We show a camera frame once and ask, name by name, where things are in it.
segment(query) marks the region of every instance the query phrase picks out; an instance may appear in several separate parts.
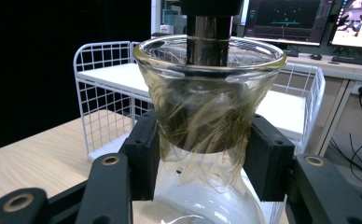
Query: glass beaker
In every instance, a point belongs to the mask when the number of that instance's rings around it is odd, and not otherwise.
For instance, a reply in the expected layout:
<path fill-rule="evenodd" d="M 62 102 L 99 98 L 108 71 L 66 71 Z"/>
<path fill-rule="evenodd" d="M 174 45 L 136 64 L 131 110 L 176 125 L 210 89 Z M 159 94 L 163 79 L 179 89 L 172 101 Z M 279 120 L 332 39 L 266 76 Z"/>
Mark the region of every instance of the glass beaker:
<path fill-rule="evenodd" d="M 160 167 L 154 222 L 263 223 L 241 171 L 255 111 L 284 53 L 232 37 L 227 66 L 186 63 L 187 37 L 147 40 L 133 52 L 155 106 Z"/>

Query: metal shaft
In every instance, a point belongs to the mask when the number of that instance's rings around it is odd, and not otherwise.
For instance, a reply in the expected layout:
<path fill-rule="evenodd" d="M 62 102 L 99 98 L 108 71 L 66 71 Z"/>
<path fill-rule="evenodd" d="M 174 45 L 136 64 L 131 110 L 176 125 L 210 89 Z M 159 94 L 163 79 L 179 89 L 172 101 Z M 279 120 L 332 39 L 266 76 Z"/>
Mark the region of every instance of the metal shaft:
<path fill-rule="evenodd" d="M 187 64 L 227 66 L 232 16 L 188 16 Z"/>

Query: white wire rack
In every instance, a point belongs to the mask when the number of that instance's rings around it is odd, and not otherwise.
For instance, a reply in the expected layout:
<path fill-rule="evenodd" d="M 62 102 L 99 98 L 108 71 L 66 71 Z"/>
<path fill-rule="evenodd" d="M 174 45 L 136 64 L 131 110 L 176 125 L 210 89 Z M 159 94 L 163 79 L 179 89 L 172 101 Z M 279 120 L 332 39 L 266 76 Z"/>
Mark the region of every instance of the white wire rack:
<path fill-rule="evenodd" d="M 153 108 L 147 92 L 132 86 L 138 83 L 132 75 L 139 73 L 132 56 L 136 44 L 129 41 L 87 44 L 75 55 L 79 110 L 91 160 L 119 149 L 138 118 Z M 118 70 L 106 72 L 113 68 Z M 118 75 L 132 85 L 97 77 L 96 72 L 110 77 Z"/>
<path fill-rule="evenodd" d="M 309 151 L 325 86 L 320 67 L 288 63 L 258 108 L 258 113 L 296 145 L 296 154 Z"/>
<path fill-rule="evenodd" d="M 138 118 L 153 109 L 132 56 L 136 44 L 129 41 L 87 44 L 75 55 L 79 109 L 91 160 L 117 151 Z M 257 113 L 296 145 L 296 153 L 303 152 L 318 117 L 324 88 L 321 68 L 288 63 Z M 284 203 L 260 205 L 267 213 L 269 210 L 268 222 L 278 223 Z"/>

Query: monitor screen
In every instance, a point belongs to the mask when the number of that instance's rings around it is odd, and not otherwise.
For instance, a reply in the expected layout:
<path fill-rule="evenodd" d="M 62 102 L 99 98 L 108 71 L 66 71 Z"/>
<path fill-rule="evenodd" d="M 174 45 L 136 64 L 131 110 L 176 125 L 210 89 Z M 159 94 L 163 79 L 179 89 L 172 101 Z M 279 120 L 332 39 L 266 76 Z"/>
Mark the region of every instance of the monitor screen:
<path fill-rule="evenodd" d="M 332 0 L 249 0 L 244 37 L 319 47 Z"/>
<path fill-rule="evenodd" d="M 362 48 L 362 0 L 342 0 L 329 44 Z"/>

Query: glass rim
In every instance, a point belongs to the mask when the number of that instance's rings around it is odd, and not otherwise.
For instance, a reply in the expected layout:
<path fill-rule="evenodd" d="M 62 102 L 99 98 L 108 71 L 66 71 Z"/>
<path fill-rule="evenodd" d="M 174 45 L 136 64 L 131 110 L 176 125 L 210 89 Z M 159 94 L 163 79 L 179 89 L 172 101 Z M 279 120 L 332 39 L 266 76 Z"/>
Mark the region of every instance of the glass rim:
<path fill-rule="evenodd" d="M 250 70 L 277 70 L 277 69 L 283 68 L 287 62 L 286 54 L 281 49 L 275 47 L 274 45 L 270 45 L 270 44 L 267 44 L 264 42 L 260 42 L 260 41 L 256 41 L 256 40 L 252 40 L 252 39 L 248 39 L 248 38 L 236 37 L 236 36 L 232 36 L 230 38 L 230 44 L 234 43 L 236 41 L 254 44 L 257 47 L 261 47 L 264 49 L 270 49 L 270 50 L 276 52 L 278 54 L 278 57 L 276 57 L 275 59 L 273 59 L 270 62 L 243 65 L 243 66 L 203 66 L 203 65 L 193 65 L 193 64 L 172 63 L 172 62 L 164 61 L 164 60 L 156 58 L 156 57 L 151 57 L 148 54 L 146 54 L 145 52 L 143 52 L 144 46 L 153 44 L 158 41 L 177 40 L 177 39 L 186 40 L 187 38 L 188 37 L 186 35 L 167 35 L 167 36 L 163 36 L 163 37 L 148 39 L 134 47 L 134 49 L 133 49 L 134 58 L 139 62 L 140 62 L 140 60 L 149 60 L 150 62 L 152 62 L 154 64 L 163 64 L 163 65 L 167 64 L 168 66 L 176 66 L 178 68 L 187 67 L 187 68 L 190 68 L 191 70 L 200 70 L 200 71 L 211 72 L 213 70 L 218 71 L 218 69 L 220 69 L 220 70 L 224 71 L 225 73 L 233 73 L 233 75 L 235 74 L 236 71 L 242 72 L 242 71 L 250 71 Z"/>

